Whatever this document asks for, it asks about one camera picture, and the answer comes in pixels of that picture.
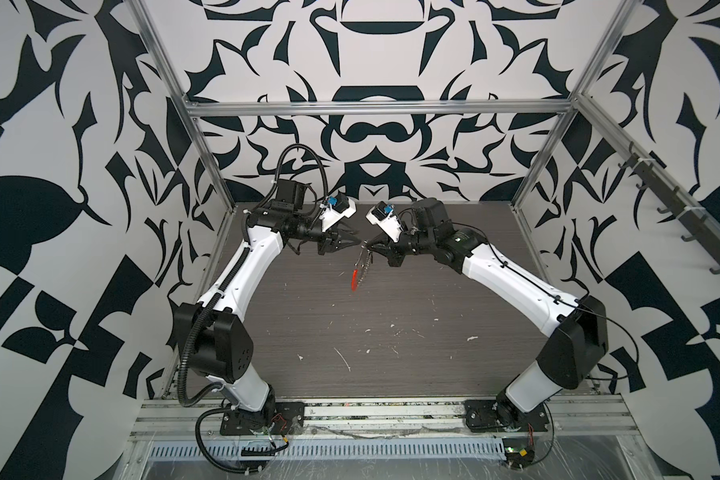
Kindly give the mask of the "large keyring with red handle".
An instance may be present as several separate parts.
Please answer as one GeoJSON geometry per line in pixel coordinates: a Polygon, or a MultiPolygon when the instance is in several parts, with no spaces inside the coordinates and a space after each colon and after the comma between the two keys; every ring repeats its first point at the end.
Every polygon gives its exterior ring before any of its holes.
{"type": "Polygon", "coordinates": [[[360,244],[360,251],[358,254],[358,258],[354,264],[354,269],[351,276],[350,286],[353,292],[355,292],[359,288],[360,284],[366,277],[370,266],[373,264],[373,252],[370,250],[368,244],[368,240],[364,240],[360,244]]]}

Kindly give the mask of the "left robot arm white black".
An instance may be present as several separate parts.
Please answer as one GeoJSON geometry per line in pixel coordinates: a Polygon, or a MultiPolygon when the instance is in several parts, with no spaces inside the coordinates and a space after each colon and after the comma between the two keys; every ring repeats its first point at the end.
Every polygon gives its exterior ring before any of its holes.
{"type": "Polygon", "coordinates": [[[354,200],[344,193],[327,195],[304,212],[307,188],[280,180],[274,198],[244,212],[241,244],[222,274],[195,303],[183,303],[175,312],[181,406],[194,406],[209,393],[220,392],[245,412],[273,416],[273,388],[252,364],[254,344],[245,327],[254,292],[291,240],[314,243],[321,255],[359,242],[341,226],[356,213],[354,200]]]}

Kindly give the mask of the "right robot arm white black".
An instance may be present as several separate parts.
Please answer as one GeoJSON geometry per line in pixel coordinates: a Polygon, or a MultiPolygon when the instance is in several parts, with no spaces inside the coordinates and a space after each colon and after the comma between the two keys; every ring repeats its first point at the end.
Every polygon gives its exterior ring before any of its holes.
{"type": "Polygon", "coordinates": [[[368,251],[399,267],[412,255],[430,255],[496,293],[522,313],[546,337],[535,360],[498,394],[500,425],[511,427],[562,390],[574,390],[608,353],[604,305],[585,295],[578,298],[531,274],[502,254],[476,227],[453,221],[434,198],[409,207],[406,224],[394,207],[380,202],[366,215],[380,228],[366,242],[368,251]]]}

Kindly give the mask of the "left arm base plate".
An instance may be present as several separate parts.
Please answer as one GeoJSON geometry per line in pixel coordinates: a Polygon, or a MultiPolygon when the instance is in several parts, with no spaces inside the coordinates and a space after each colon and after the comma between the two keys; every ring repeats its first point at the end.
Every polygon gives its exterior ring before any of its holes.
{"type": "Polygon", "coordinates": [[[258,412],[250,412],[238,407],[224,413],[220,434],[222,436],[243,436],[254,433],[269,433],[274,436],[287,436],[303,427],[306,404],[304,402],[276,401],[267,403],[258,412]]]}

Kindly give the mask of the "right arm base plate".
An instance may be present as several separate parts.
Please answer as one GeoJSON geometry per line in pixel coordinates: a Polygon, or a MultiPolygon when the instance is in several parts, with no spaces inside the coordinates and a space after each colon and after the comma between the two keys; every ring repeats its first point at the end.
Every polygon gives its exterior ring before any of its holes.
{"type": "Polygon", "coordinates": [[[548,431],[545,403],[529,412],[522,412],[506,399],[469,399],[463,406],[465,425],[473,433],[548,431]]]}

